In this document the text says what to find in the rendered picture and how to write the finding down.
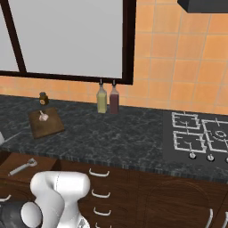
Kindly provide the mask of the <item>open brown wooden drawer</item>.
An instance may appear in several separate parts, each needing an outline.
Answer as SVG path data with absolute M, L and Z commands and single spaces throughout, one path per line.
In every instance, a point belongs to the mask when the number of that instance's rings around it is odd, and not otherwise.
M 34 167 L 26 167 L 15 175 L 9 175 L 11 171 L 26 164 L 30 159 L 34 159 L 37 162 L 37 165 Z M 55 162 L 56 159 L 53 158 L 1 151 L 0 181 L 29 183 L 35 173 L 51 170 Z

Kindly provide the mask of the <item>white garlic bulb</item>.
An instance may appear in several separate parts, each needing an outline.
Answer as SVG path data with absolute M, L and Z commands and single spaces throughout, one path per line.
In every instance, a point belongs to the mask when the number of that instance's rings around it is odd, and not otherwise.
M 47 114 L 44 114 L 44 112 L 40 110 L 39 120 L 40 121 L 46 121 L 48 118 L 49 118 L 49 116 Z

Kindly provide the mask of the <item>small amber jar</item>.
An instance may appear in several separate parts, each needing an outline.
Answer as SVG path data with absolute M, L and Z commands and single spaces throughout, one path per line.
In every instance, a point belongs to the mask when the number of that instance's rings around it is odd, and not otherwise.
M 49 103 L 48 96 L 45 92 L 39 94 L 39 102 L 41 105 L 47 105 Z

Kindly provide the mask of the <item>dark red bottle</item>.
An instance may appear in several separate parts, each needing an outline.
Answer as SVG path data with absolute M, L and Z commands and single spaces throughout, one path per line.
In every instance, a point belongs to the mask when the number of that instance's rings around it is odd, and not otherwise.
M 110 92 L 110 114 L 118 114 L 119 92 L 116 88 L 116 82 L 112 82 L 112 90 Z

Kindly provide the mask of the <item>dark grey range hood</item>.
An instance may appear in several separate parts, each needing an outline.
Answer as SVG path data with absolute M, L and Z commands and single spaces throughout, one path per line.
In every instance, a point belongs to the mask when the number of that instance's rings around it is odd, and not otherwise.
M 228 0 L 177 0 L 188 13 L 228 13 Z

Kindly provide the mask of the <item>black gas hob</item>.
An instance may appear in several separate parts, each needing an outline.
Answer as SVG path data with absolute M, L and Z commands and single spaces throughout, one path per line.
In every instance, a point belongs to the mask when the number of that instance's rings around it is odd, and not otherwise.
M 193 151 L 195 159 L 189 157 Z M 212 154 L 214 161 L 208 161 Z M 228 116 L 163 111 L 163 159 L 228 170 Z

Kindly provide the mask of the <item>dark framed window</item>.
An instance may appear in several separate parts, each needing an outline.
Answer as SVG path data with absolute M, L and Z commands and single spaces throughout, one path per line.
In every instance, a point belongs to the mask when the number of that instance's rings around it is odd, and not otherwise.
M 136 0 L 0 0 L 0 76 L 131 85 Z

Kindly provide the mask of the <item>yellow oil bottle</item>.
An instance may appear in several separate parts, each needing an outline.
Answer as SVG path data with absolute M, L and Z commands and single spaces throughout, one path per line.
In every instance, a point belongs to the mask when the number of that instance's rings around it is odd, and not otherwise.
M 97 110 L 99 113 L 105 113 L 107 111 L 107 92 L 103 88 L 103 82 L 99 82 L 99 91 L 96 95 L 97 98 Z

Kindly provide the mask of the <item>brown cupboard door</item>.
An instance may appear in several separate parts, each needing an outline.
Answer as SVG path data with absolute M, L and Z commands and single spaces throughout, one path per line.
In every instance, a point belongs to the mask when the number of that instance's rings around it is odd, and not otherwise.
M 210 208 L 209 197 L 199 186 L 164 181 L 146 197 L 143 228 L 205 228 Z

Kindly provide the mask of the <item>brown wooden cutting board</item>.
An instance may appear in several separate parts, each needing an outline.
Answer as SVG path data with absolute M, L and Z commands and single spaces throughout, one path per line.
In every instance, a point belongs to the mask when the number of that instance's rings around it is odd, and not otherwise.
M 39 119 L 41 116 L 39 110 L 32 111 L 28 114 L 31 131 L 35 139 L 57 134 L 64 130 L 64 125 L 61 122 L 57 109 L 54 107 L 47 108 L 43 110 L 43 113 L 48 116 L 46 121 L 41 121 Z

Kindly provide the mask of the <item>silver peeler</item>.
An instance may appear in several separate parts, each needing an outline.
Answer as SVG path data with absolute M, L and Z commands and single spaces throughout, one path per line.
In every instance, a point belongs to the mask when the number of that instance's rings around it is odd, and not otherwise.
M 27 167 L 34 167 L 37 165 L 37 162 L 34 159 L 30 159 L 27 163 L 13 169 L 12 171 L 9 172 L 9 176 L 13 176 L 16 175 L 17 173 L 19 173 L 20 171 L 24 170 Z

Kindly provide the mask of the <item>brown drawer front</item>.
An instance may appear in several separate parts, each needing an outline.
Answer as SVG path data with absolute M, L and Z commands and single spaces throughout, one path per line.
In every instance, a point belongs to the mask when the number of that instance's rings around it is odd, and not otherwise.
M 98 216 L 94 213 L 94 207 L 101 212 L 111 210 L 111 214 Z M 143 228 L 143 222 L 137 219 L 136 207 L 81 202 L 79 208 L 91 228 L 95 228 L 96 222 L 103 224 L 103 228 Z
M 106 167 L 102 165 L 87 164 L 83 162 L 59 160 L 57 167 L 62 171 L 77 171 L 85 173 L 91 180 L 91 185 L 98 183 L 104 185 L 125 185 L 137 187 L 140 173 L 135 170 L 122 169 L 119 167 Z M 89 168 L 96 173 L 106 173 L 110 171 L 108 177 L 96 177 L 89 174 Z
M 125 185 L 104 185 L 98 183 L 96 185 L 92 185 L 88 195 L 84 199 L 80 200 L 80 203 L 92 202 L 99 204 L 136 207 L 138 200 L 138 187 L 139 184 L 137 187 L 133 187 Z M 96 198 L 91 193 L 92 189 L 94 189 L 94 192 L 98 194 L 106 195 L 110 192 L 110 197 L 107 199 Z

